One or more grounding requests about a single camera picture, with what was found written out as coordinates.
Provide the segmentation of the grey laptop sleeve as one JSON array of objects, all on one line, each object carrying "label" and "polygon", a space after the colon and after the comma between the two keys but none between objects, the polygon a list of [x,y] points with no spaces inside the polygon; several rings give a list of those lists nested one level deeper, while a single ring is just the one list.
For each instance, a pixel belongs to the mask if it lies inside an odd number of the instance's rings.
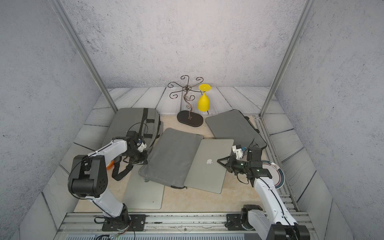
[{"label": "grey laptop sleeve", "polygon": [[167,128],[148,156],[139,175],[174,189],[185,188],[185,180],[204,136]]},{"label": "grey laptop sleeve", "polygon": [[242,147],[257,146],[262,150],[267,147],[250,118],[238,110],[207,117],[206,123],[216,139],[232,139],[235,145]]}]

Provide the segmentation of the grey laptop bag with strap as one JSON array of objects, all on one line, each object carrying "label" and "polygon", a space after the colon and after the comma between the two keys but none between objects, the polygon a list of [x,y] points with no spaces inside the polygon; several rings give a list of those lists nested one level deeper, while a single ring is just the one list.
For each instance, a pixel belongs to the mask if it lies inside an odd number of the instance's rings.
[{"label": "grey laptop bag with strap", "polygon": [[[117,138],[130,139],[134,132],[144,137],[147,144],[148,154],[151,152],[155,140],[163,133],[160,114],[152,108],[122,108],[114,116],[107,131],[103,145],[107,145]],[[122,180],[135,165],[128,163],[129,158],[124,153],[114,159],[112,178],[116,181]]]}]

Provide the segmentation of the silver apple laptop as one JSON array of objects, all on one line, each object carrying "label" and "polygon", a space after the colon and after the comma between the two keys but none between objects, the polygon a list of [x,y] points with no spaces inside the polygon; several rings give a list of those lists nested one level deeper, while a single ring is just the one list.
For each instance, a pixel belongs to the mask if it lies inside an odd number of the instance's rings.
[{"label": "silver apple laptop", "polygon": [[226,169],[217,160],[229,157],[233,144],[232,139],[203,139],[184,182],[185,187],[220,194]]},{"label": "silver apple laptop", "polygon": [[139,169],[131,171],[122,202],[131,210],[160,210],[165,186],[145,180]]}]

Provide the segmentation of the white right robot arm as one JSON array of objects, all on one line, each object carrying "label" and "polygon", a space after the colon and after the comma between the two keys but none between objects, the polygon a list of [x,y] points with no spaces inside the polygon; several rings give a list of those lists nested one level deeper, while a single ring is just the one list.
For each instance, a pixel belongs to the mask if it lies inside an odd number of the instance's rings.
[{"label": "white right robot arm", "polygon": [[305,225],[299,225],[279,196],[269,170],[263,168],[262,150],[257,146],[233,146],[234,154],[217,162],[235,176],[246,175],[248,184],[258,193],[263,207],[244,205],[239,215],[228,214],[229,231],[256,231],[261,240],[309,240]]}]

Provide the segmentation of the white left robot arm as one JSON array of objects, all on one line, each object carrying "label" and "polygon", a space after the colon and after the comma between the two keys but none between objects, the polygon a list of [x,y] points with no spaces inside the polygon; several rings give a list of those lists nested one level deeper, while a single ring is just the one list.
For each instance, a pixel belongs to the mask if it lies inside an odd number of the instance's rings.
[{"label": "white left robot arm", "polygon": [[148,155],[146,147],[141,138],[118,137],[95,152],[76,156],[68,178],[69,192],[80,200],[93,202],[108,220],[126,220],[126,206],[108,189],[107,165],[121,156],[129,157],[130,163],[142,164]]}]

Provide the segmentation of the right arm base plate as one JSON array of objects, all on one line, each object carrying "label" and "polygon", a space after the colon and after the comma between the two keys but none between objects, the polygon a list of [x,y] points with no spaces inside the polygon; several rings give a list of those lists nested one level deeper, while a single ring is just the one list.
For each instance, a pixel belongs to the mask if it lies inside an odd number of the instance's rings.
[{"label": "right arm base plate", "polygon": [[227,214],[225,227],[229,231],[248,231],[247,218],[244,214]]}]

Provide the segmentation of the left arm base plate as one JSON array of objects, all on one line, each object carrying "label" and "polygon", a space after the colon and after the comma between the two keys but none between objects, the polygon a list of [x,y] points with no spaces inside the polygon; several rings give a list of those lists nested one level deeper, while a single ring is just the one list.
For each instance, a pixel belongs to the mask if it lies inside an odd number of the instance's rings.
[{"label": "left arm base plate", "polygon": [[142,232],[144,230],[146,215],[126,215],[117,218],[107,218],[102,226],[103,232]]}]

